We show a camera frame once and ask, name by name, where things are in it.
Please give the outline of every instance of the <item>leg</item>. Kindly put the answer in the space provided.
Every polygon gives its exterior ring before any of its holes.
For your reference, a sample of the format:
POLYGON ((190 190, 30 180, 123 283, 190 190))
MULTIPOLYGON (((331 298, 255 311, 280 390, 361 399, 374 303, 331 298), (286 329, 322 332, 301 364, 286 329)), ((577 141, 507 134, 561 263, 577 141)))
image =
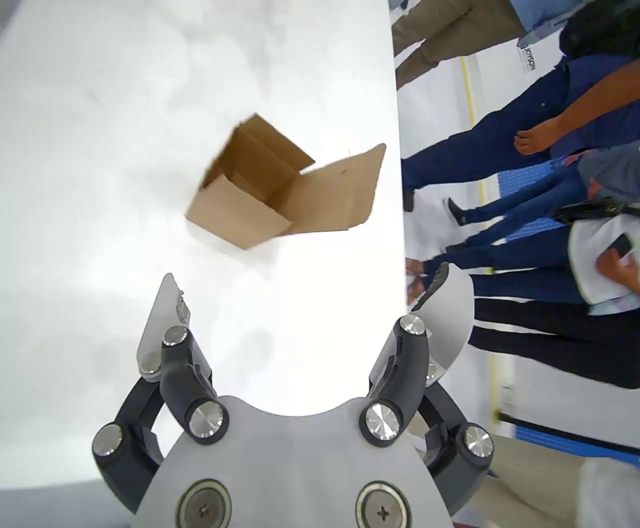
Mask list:
POLYGON ((491 470, 498 478, 526 504, 573 525, 585 459, 515 438, 494 435, 493 441, 491 470))
POLYGON ((398 66, 398 88, 435 68, 440 61, 473 55, 526 34, 509 0, 470 0, 467 7, 463 15, 452 20, 440 31, 430 35, 423 32, 422 38, 412 42, 414 44, 425 39, 420 47, 398 66))
POLYGON ((617 343, 603 346, 541 333, 502 332, 475 326, 469 344, 500 354, 533 359, 581 378, 638 388, 638 359, 632 350, 617 343))
POLYGON ((559 227, 500 244, 445 253, 422 263, 423 272, 434 275, 443 262, 461 269, 567 268, 570 227, 559 227))
POLYGON ((548 150, 523 156, 513 146, 513 138, 518 130, 528 130, 560 114, 568 87, 568 71, 558 67, 502 110, 484 117, 473 129, 403 159, 404 188, 476 181, 502 170, 548 161, 548 150))
POLYGON ((470 0, 422 0, 391 26, 394 56, 441 32, 471 9, 470 0))
POLYGON ((500 528, 561 528, 546 513, 522 502, 500 479, 485 477, 470 500, 485 520, 500 528))
MULTIPOLYGON (((546 192, 540 196, 530 199, 528 202, 517 205, 510 211, 506 211, 503 220, 493 224, 491 227, 480 231, 476 235, 470 236, 466 242, 468 246, 485 246, 492 244, 508 235, 515 233, 520 227, 533 222, 538 218, 549 216, 555 209, 564 205, 576 204, 587 199, 587 188, 580 177, 580 173, 574 168, 571 171, 558 171, 552 173, 548 177, 547 184, 553 184, 546 192)), ((506 203, 516 203, 521 196, 509 199, 513 195, 519 195, 520 192, 507 196, 506 203)), ((499 208, 504 210, 504 204, 498 204, 490 211, 498 212, 499 208)))
POLYGON ((582 183, 576 163, 569 167, 562 167, 554 170, 544 178, 533 182, 531 185, 526 185, 498 200, 494 200, 486 205, 481 205, 480 207, 468 209, 465 211, 465 223, 486 222, 496 218, 497 216, 505 215, 513 211, 513 209, 519 205, 526 204, 539 196, 543 196, 546 193, 553 191, 565 179, 570 179, 572 182, 580 184, 584 189, 584 184, 582 183))
POLYGON ((476 299, 476 319, 512 324, 521 328, 553 333, 567 339, 610 345, 614 336, 632 339, 640 310, 610 316, 589 316, 587 304, 520 303, 502 299, 476 299))
POLYGON ((471 279, 479 297, 517 297, 548 303, 584 304, 568 266, 472 275, 471 279))

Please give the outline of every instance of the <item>blue stripe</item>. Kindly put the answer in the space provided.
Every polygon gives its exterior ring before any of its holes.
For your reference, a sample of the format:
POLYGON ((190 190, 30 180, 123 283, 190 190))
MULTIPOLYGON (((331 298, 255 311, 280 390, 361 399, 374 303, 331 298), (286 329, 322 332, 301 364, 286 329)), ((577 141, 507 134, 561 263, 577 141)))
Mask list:
POLYGON ((574 454, 576 456, 588 456, 592 458, 613 458, 622 462, 633 464, 636 467, 640 467, 640 458, 629 453, 620 453, 612 449, 606 449, 604 447, 597 447, 595 445, 583 444, 574 440, 566 440, 565 438, 559 438, 558 436, 548 435, 545 433, 539 433, 525 427, 516 427, 516 438, 519 440, 525 440, 530 444, 541 445, 543 447, 549 447, 556 451, 574 454))
MULTIPOLYGON (((546 163, 534 165, 533 167, 518 170, 507 170, 498 173, 500 196, 506 196, 514 193, 515 191, 544 178, 544 176, 547 176, 553 170, 553 167, 557 166, 559 163, 559 161, 547 161, 546 163)), ((516 238, 534 235, 535 233, 540 233, 541 231, 553 229, 558 226, 558 222, 555 222, 550 218, 540 218, 526 224, 515 233, 507 236, 507 240, 510 241, 515 240, 516 238)))

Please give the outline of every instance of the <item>white shirt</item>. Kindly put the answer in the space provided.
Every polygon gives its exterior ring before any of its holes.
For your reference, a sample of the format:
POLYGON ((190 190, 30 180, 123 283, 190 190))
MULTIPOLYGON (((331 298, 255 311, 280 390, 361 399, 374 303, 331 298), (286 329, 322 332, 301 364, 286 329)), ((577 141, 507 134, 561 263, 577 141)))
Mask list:
POLYGON ((580 473, 579 528, 640 526, 640 470, 610 458, 587 460, 580 473))
POLYGON ((572 226, 569 260, 580 293, 591 305, 629 293, 627 288, 603 276, 595 267, 600 254, 622 233, 626 233, 632 241, 634 252, 630 257, 638 260, 635 249, 640 244, 639 218, 621 214, 609 220, 578 221, 572 226))

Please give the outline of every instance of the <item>human hand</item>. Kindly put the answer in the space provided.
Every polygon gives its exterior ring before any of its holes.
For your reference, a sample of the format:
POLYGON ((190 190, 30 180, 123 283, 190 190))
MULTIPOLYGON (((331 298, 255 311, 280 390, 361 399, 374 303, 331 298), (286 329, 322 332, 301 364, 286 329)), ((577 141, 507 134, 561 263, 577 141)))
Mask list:
POLYGON ((548 149, 562 136, 564 136, 564 134, 560 128, 559 119, 552 117, 530 130, 518 131, 518 135, 514 138, 513 145, 523 156, 530 156, 531 154, 548 149))
POLYGON ((633 254, 622 261, 617 249, 608 249, 598 257, 596 269, 605 277, 633 292, 637 292, 640 287, 638 277, 640 267, 633 254))
POLYGON ((583 150, 578 154, 572 154, 570 156, 567 156, 562 162, 562 166, 569 167, 570 165, 573 165, 576 161, 578 161, 582 156, 589 154, 590 152, 591 152, 590 150, 583 150))

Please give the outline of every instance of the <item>smartphone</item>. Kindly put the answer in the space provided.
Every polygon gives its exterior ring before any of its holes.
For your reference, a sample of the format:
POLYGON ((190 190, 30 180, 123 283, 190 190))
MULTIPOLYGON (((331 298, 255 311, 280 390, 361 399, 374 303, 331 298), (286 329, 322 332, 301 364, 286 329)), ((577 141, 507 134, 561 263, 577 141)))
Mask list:
POLYGON ((612 245, 609 246, 610 250, 617 250, 618 255, 620 255, 620 259, 626 257, 633 250, 633 244, 631 243, 631 239, 627 233, 622 233, 618 238, 615 239, 612 245))

